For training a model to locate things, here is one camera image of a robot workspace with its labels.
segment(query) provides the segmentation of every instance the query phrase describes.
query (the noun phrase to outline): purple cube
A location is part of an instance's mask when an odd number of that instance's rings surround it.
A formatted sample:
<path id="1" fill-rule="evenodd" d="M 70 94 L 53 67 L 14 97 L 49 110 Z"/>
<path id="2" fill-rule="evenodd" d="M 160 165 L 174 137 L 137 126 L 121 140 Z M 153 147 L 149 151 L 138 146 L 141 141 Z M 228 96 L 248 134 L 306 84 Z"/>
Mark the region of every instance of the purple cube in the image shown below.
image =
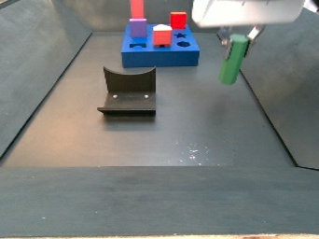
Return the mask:
<path id="1" fill-rule="evenodd" d="M 146 37 L 145 19 L 129 19 L 130 37 Z"/>

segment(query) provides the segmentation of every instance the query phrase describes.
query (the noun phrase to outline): blue block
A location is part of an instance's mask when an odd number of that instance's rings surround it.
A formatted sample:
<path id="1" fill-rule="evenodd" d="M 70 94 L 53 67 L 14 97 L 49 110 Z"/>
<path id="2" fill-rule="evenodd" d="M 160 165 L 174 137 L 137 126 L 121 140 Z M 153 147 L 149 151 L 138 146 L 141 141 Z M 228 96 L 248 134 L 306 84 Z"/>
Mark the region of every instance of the blue block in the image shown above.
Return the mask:
<path id="1" fill-rule="evenodd" d="M 122 67 L 194 66 L 198 59 L 198 47 L 188 26 L 173 30 L 170 47 L 153 46 L 153 24 L 146 25 L 148 37 L 130 37 L 129 26 L 125 26 L 121 42 Z"/>

